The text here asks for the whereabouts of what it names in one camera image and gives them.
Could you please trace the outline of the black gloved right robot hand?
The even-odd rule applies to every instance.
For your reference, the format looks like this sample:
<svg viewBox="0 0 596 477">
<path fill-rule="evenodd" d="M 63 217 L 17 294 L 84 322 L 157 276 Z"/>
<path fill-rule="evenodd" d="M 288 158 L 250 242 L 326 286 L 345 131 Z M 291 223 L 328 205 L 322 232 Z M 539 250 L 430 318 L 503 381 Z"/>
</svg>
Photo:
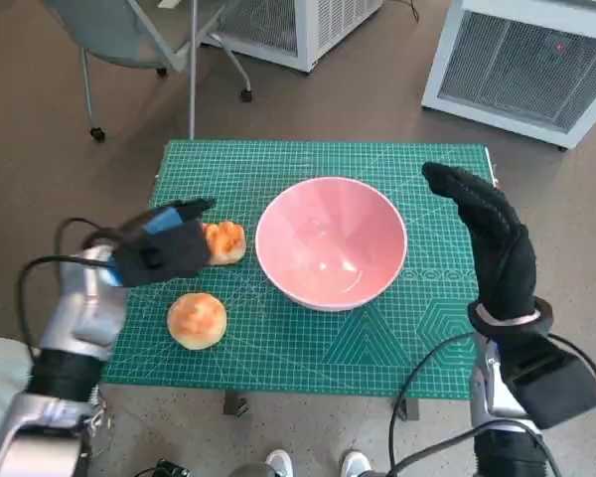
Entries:
<svg viewBox="0 0 596 477">
<path fill-rule="evenodd" d="M 456 203 L 469 231 L 478 302 L 500 322 L 532 314 L 535 252 L 527 227 L 505 194 L 461 167 L 427 162 L 422 174 L 433 194 Z"/>
</svg>

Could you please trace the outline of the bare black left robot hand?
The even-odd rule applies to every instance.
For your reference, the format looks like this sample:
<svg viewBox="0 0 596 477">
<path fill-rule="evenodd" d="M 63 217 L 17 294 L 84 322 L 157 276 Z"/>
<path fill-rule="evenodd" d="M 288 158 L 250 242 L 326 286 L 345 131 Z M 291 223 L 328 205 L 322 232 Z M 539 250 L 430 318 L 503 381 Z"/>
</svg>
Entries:
<svg viewBox="0 0 596 477">
<path fill-rule="evenodd" d="M 215 204 L 216 200 L 212 198 L 197 198 L 189 201 L 175 200 L 128 220 L 119 227 L 119 231 L 124 235 L 139 232 L 156 235 L 199 219 Z"/>
</svg>

